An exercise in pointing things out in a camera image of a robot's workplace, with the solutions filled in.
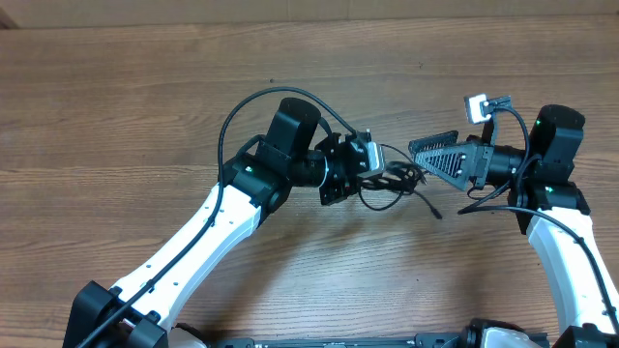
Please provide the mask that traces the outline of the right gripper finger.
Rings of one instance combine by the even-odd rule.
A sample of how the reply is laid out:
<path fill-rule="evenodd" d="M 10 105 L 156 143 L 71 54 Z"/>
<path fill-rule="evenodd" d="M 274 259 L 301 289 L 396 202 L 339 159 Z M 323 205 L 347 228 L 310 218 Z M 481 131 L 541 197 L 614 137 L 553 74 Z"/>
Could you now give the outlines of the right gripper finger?
<path fill-rule="evenodd" d="M 414 161 L 430 174 L 460 190 L 484 186 L 484 146 L 475 142 L 445 145 L 414 142 Z"/>
<path fill-rule="evenodd" d="M 419 152 L 438 149 L 444 146 L 457 143 L 458 131 L 450 130 L 424 138 L 411 140 L 408 145 L 408 150 L 412 155 Z"/>

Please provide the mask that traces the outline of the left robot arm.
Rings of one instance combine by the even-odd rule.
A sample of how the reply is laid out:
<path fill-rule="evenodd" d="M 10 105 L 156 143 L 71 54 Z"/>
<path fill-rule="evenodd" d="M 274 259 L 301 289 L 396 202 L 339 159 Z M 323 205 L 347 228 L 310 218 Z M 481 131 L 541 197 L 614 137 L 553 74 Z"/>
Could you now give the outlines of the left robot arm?
<path fill-rule="evenodd" d="M 385 167 L 368 131 L 329 131 L 313 104 L 285 98 L 267 133 L 258 134 L 220 168 L 217 184 L 193 217 L 152 257 L 106 289 L 88 283 L 75 297 L 66 347 L 203 347 L 177 317 L 223 257 L 249 237 L 294 187 L 314 187 L 331 205 L 356 193 Z"/>

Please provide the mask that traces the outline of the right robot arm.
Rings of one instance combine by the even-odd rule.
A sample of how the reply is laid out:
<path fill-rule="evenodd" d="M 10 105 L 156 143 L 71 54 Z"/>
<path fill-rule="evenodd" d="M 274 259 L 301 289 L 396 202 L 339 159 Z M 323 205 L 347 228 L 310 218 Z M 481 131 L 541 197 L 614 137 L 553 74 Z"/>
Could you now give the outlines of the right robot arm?
<path fill-rule="evenodd" d="M 460 209 L 463 215 L 509 212 L 534 248 L 557 310 L 558 347 L 615 347 L 618 291 L 593 236 L 591 210 L 571 181 L 585 118 L 559 104 L 542 107 L 532 127 L 521 125 L 524 147 L 499 145 L 498 116 L 523 118 L 506 101 L 477 108 L 484 129 L 458 141 L 456 131 L 413 140 L 416 164 L 457 189 L 492 192 Z"/>

